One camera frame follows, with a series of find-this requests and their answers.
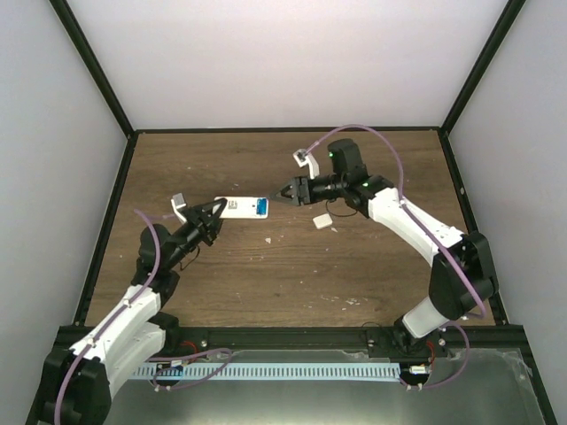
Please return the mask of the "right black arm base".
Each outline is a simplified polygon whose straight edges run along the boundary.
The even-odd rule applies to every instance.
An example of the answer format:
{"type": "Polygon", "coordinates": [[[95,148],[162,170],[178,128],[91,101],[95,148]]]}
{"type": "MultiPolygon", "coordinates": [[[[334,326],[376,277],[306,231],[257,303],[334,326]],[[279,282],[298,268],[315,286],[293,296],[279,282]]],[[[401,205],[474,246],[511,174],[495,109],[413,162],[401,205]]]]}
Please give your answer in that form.
{"type": "Polygon", "coordinates": [[[414,338],[406,330],[396,327],[369,327],[365,330],[369,353],[373,357],[389,359],[421,359],[433,354],[445,357],[447,349],[431,336],[414,338]]]}

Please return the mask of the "blue battery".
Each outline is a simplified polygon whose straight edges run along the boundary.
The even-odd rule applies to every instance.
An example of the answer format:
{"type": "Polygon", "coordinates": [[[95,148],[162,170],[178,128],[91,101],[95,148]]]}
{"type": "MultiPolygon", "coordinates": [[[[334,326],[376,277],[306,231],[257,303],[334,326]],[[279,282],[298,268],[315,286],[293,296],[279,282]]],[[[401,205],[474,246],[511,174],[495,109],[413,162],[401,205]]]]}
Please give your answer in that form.
{"type": "Polygon", "coordinates": [[[266,198],[259,198],[257,200],[256,213],[260,216],[268,214],[268,200],[266,198]]]}

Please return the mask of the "white battery cover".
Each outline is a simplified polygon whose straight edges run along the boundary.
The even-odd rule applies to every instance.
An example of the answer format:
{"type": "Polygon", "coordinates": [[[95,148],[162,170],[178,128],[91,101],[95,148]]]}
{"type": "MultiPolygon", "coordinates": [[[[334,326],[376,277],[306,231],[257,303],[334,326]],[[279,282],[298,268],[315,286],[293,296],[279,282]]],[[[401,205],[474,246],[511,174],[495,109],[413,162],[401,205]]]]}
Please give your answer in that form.
{"type": "Polygon", "coordinates": [[[315,228],[320,230],[320,229],[323,229],[323,228],[330,227],[333,224],[333,219],[331,218],[331,216],[328,213],[325,213],[325,214],[315,216],[313,218],[313,223],[315,225],[315,228]]]}

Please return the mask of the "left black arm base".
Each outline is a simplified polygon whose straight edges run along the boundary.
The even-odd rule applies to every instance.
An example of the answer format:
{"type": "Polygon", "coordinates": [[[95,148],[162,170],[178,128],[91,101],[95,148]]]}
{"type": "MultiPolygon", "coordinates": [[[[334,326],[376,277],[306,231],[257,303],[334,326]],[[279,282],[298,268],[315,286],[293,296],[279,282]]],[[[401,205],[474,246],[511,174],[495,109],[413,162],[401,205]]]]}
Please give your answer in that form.
{"type": "Polygon", "coordinates": [[[166,330],[163,348],[159,357],[182,357],[203,352],[208,346],[209,332],[206,328],[175,326],[166,330]]]}

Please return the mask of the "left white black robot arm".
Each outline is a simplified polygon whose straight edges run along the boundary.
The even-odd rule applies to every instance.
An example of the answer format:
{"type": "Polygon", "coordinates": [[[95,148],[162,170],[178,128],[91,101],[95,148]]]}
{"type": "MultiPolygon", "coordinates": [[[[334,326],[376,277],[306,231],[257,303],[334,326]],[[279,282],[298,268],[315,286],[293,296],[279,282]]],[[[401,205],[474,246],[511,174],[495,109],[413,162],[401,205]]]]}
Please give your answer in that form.
{"type": "Polygon", "coordinates": [[[43,363],[38,419],[49,424],[102,424],[113,399],[135,370],[157,354],[181,347],[178,320],[163,313],[180,275],[175,267],[218,236],[228,200],[188,206],[172,199],[181,226],[169,232],[144,216],[136,272],[118,304],[68,348],[53,348],[43,363]]]}

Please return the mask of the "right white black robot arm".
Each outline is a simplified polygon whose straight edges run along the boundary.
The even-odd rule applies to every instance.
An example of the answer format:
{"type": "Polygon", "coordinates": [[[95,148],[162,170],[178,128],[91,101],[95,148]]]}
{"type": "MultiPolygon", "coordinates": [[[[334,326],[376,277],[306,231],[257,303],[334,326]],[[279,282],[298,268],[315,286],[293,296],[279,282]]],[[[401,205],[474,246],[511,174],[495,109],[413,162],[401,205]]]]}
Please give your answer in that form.
{"type": "Polygon", "coordinates": [[[435,219],[402,196],[399,188],[381,175],[371,175],[359,146],[340,139],[328,146],[332,172],[318,173],[315,157],[306,150],[293,155],[307,175],[291,178],[270,194],[270,199],[303,206],[344,199],[346,205],[367,219],[389,228],[428,263],[428,294],[396,320],[392,332],[396,351],[415,356],[425,338],[450,321],[483,308],[499,290],[490,245],[474,231],[463,233],[435,219]]]}

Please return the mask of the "white remote control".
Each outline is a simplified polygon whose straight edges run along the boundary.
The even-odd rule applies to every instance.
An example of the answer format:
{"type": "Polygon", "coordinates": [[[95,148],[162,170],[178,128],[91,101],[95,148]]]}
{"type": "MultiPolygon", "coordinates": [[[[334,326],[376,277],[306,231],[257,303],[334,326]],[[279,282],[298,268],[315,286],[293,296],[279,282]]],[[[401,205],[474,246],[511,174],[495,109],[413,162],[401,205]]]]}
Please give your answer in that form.
{"type": "Polygon", "coordinates": [[[228,204],[221,217],[224,220],[263,220],[267,215],[256,213],[256,204],[259,198],[266,197],[226,197],[228,204]]]}

